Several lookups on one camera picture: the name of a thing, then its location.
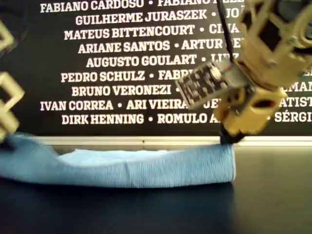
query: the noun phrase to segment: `circuit board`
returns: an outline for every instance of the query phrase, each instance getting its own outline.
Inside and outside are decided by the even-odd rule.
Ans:
[[[222,79],[221,71],[212,62],[197,67],[192,73],[177,80],[176,84],[189,109],[217,97],[229,86],[227,81]]]

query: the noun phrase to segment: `robotic arm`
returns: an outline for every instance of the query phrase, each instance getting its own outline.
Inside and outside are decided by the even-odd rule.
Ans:
[[[11,50],[14,46],[14,37],[0,20],[0,52]],[[9,73],[3,71],[0,71],[0,87],[10,97],[6,102],[0,99],[0,142],[2,143],[6,135],[14,133],[19,126],[19,121],[11,112],[11,108],[22,99],[24,91]]]
[[[287,97],[284,88],[312,66],[312,0],[245,0],[237,59],[219,13],[230,59],[205,63],[176,85],[191,110],[221,99],[214,110],[221,144],[232,144],[261,132]]]

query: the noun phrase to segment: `folded cloth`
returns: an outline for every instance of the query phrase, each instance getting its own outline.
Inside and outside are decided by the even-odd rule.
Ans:
[[[58,155],[24,136],[8,137],[13,150],[0,149],[0,176],[35,184],[111,188],[170,188],[235,179],[232,145],[179,151],[75,150]]]

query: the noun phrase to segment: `black table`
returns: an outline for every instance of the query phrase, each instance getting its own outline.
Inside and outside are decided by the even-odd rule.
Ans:
[[[123,190],[0,179],[0,233],[311,234],[311,149],[237,148],[232,184]]]

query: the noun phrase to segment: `black backdrop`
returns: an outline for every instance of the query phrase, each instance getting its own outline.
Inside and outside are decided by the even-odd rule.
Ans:
[[[241,10],[243,3],[229,3],[225,1],[226,8],[238,8]],[[178,6],[158,6],[158,0],[153,4],[144,1],[142,8],[127,9],[106,9],[97,11],[79,11],[79,12],[60,12],[60,13],[40,13],[40,3],[53,3],[59,1],[27,0],[24,1],[28,13],[29,32],[26,39],[18,47],[0,60],[2,70],[7,70],[14,79],[25,90],[25,96],[14,108],[15,115],[20,120],[19,131],[35,134],[38,136],[216,136],[219,128],[218,123],[210,123],[212,116],[211,108],[202,108],[196,112],[190,112],[187,109],[151,109],[148,104],[149,99],[181,99],[179,92],[176,91],[173,80],[159,80],[158,70],[173,69],[193,69],[201,63],[201,58],[211,58],[211,54],[226,53],[225,44],[221,49],[193,49],[181,50],[184,40],[191,39],[222,39],[223,34],[214,34],[211,24],[220,23],[216,5],[213,2],[209,4],[195,5],[178,5]],[[20,0],[7,1],[7,3],[18,3],[22,8]],[[207,9],[207,19],[186,19],[176,21],[158,21],[158,22],[132,22],[117,24],[98,24],[98,25],[76,25],[76,16],[82,15],[102,15],[102,14],[120,14],[142,12],[147,16],[148,12],[159,11],[178,11],[178,10],[200,10]],[[21,24],[11,23],[6,17],[3,20],[9,29],[15,34],[22,30]],[[228,23],[233,23],[235,19],[229,18]],[[107,39],[90,39],[90,40],[64,40],[65,30],[81,29],[111,29],[126,27],[145,27],[145,26],[166,26],[166,25],[195,25],[194,34],[183,36],[158,36],[158,37],[129,37],[129,38],[112,38]],[[233,32],[233,38],[240,38],[239,33]],[[168,51],[145,51],[145,52],[115,52],[115,53],[97,53],[97,54],[79,54],[79,45],[81,43],[108,43],[108,42],[133,42],[133,41],[164,41],[170,42]],[[87,68],[88,58],[99,57],[122,57],[122,56],[157,56],[157,55],[182,55],[196,54],[196,64],[186,65],[167,65],[167,66],[136,66],[136,67],[100,67]],[[97,81],[97,82],[80,82],[69,83],[61,82],[61,73],[68,72],[108,72],[108,71],[131,71],[144,70],[144,81]],[[270,124],[262,133],[265,136],[310,136],[312,133],[310,106],[309,80],[311,77],[305,76],[299,82],[298,87],[306,85],[307,89],[301,92],[288,92],[289,97],[299,97],[302,107],[291,107],[286,101],[287,106],[282,107],[277,116],[271,119]],[[171,94],[156,96],[109,96],[97,97],[72,97],[72,86],[110,86],[113,85],[171,85]],[[126,110],[129,100],[147,100],[147,109],[145,110]],[[111,100],[114,106],[113,110],[101,111],[41,111],[41,101],[69,101],[74,100]],[[299,121],[291,119],[286,111],[296,112]],[[157,124],[158,114],[172,113],[206,113],[208,122],[206,123],[184,123],[184,124]],[[62,124],[62,115],[111,115],[111,114],[143,114],[143,124],[83,124],[70,125]]]

